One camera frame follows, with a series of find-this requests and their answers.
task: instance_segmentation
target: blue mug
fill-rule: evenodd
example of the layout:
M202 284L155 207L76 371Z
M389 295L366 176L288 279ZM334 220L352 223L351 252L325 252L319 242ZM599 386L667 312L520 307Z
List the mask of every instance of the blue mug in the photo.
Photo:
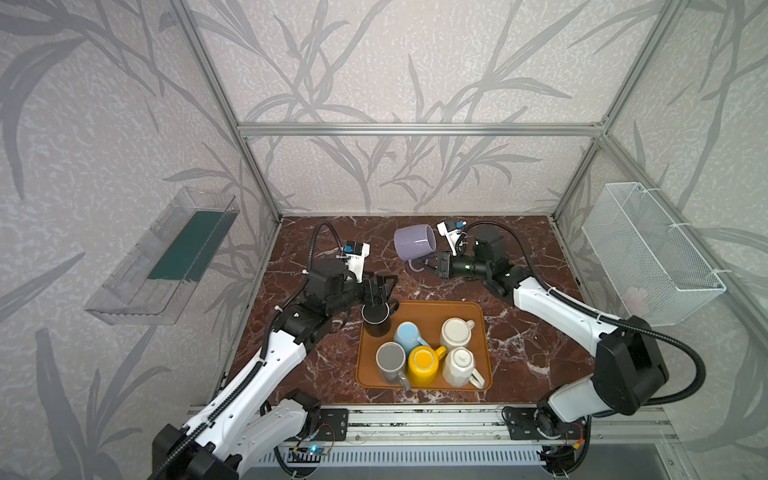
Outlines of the blue mug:
M395 342L406 351L406 357L411 354L411 350L419 345L429 346L422 338L419 328L413 322L403 322L397 327Z

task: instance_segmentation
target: white wire mesh basket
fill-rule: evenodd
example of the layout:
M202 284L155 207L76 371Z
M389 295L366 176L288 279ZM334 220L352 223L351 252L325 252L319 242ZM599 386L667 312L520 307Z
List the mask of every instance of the white wire mesh basket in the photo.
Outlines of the white wire mesh basket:
M627 311L652 326L679 323L725 291L642 184L606 184L582 230Z

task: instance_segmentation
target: wall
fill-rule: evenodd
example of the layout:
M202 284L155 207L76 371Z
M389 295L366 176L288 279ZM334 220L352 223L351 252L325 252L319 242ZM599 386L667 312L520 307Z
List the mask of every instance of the wall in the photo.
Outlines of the wall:
M0 478L145 478L207 400L273 225L166 2L0 2ZM174 326L88 297L182 186L241 212Z
M768 2L689 2L634 92L611 136L703 234L758 302L768 303L765 152L768 141ZM568 246L598 305L621 308L581 234L602 185L627 181L598 156L561 218ZM707 382L665 406L707 479L757 479L768 471L768 355L723 299L663 329L694 346ZM673 378L692 378L690 360L664 349Z
M188 3L239 122L442 123L599 121L663 4ZM587 140L250 142L290 213L548 213Z

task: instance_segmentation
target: dark red marble surface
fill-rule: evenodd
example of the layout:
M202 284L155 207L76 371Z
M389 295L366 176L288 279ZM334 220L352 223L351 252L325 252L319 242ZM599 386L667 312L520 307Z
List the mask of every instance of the dark red marble surface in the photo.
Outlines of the dark red marble surface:
M469 223L477 218L464 218ZM546 217L482 217L516 229L528 242L534 263L552 286L581 299L562 250ZM270 264L253 310L237 348L229 378L233 378L256 354L262 330L282 303L301 283L309 238L315 225L330 220L341 240L371 244L366 270L399 275L392 298L411 300L461 300L480 305L485 315L485 331L493 372L492 387L486 392L455 392L394 389L367 389L356 381L357 352L362 317L353 310L345 328L326 336L301 365L278 386L272 400L281 399L294 388L301 388L323 403L530 403L538 401L555 387L573 382L593 369L591 357L572 339L538 317L522 312L494 298L480 282L455 278L440 280L427 272L412 272L395 252L392 236L400 227L418 223L435 226L438 217L289 217L283 222ZM438 250L447 250L445 239L437 234ZM508 241L510 259L525 261L516 242ZM323 230L317 242L316 258L335 255L333 237Z

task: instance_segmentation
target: brown tray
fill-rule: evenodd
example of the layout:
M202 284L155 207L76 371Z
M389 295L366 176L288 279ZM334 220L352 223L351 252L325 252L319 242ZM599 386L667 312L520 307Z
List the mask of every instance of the brown tray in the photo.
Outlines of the brown tray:
M403 322L414 322L422 334L422 338L432 348L440 347L440 329L443 322L452 317L464 320L474 320L475 328L472 329L472 338L467 349L475 356L475 368L483 379L485 388L476 389L471 383L456 388L442 378L442 364L435 381L430 386L413 387L417 390L470 390L484 392L491 388L491 360L488 357L488 342L485 340L485 324L483 323L482 309L477 303L471 302L432 302L428 300L400 300L400 308L392 316L392 328L386 335L379 338L370 336L366 329L362 329L360 335L360 350L357 354L357 382L369 388L375 389L401 389L399 385L385 383L379 376L379 367L376 365L376 350L395 338L395 330Z

